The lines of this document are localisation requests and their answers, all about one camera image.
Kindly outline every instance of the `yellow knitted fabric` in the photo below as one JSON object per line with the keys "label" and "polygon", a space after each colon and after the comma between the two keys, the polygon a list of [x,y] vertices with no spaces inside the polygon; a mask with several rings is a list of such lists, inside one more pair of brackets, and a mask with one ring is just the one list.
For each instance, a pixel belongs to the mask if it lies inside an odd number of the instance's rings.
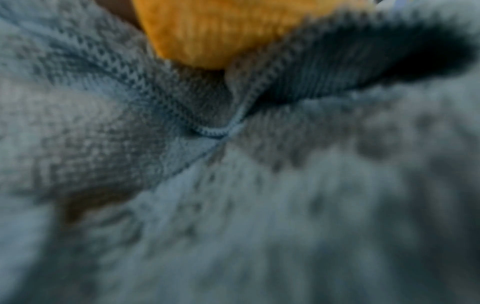
{"label": "yellow knitted fabric", "polygon": [[133,0],[157,54],[209,70],[267,44],[306,16],[326,16],[342,5],[371,7],[370,0]]}

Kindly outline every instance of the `gray knitted fabric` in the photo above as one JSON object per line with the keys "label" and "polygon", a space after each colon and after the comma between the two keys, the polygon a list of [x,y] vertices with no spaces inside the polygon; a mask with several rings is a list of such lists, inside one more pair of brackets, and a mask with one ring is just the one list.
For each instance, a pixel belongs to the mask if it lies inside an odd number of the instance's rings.
{"label": "gray knitted fabric", "polygon": [[480,302],[478,16],[341,11],[205,72],[0,0],[0,303]]}

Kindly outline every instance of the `orange knitted object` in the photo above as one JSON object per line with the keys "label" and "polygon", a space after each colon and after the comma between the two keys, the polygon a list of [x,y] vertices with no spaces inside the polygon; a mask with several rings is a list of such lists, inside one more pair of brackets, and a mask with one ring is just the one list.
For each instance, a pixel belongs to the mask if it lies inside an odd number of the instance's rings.
{"label": "orange knitted object", "polygon": [[157,54],[189,66],[219,70],[234,56],[267,44],[306,16],[370,0],[133,0]]}

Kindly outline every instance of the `crocheted toy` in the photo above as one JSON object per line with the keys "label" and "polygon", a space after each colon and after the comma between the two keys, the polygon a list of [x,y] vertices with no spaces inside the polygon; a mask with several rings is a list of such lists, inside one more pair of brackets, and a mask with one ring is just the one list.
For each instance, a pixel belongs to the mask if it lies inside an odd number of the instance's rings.
{"label": "crocheted toy", "polygon": [[371,0],[133,0],[157,54],[209,70],[267,44],[306,16],[321,17],[347,5],[372,8]]}

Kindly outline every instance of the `gray sweater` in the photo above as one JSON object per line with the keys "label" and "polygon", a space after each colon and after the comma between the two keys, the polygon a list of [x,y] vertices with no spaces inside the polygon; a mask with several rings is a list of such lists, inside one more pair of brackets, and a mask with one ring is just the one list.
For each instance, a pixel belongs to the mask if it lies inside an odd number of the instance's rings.
{"label": "gray sweater", "polygon": [[206,72],[0,0],[0,303],[479,303],[479,16],[339,11]]}

